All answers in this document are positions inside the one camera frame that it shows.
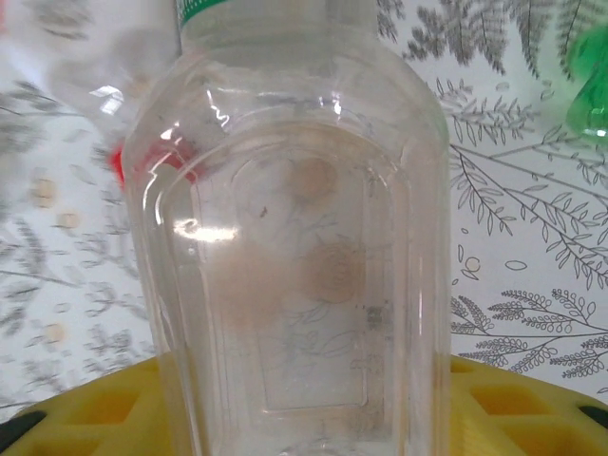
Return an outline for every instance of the plastic bottle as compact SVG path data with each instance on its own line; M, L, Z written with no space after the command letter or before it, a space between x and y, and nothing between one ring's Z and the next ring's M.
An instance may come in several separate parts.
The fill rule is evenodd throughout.
M375 0L179 7L123 153L178 454L447 454L435 99Z

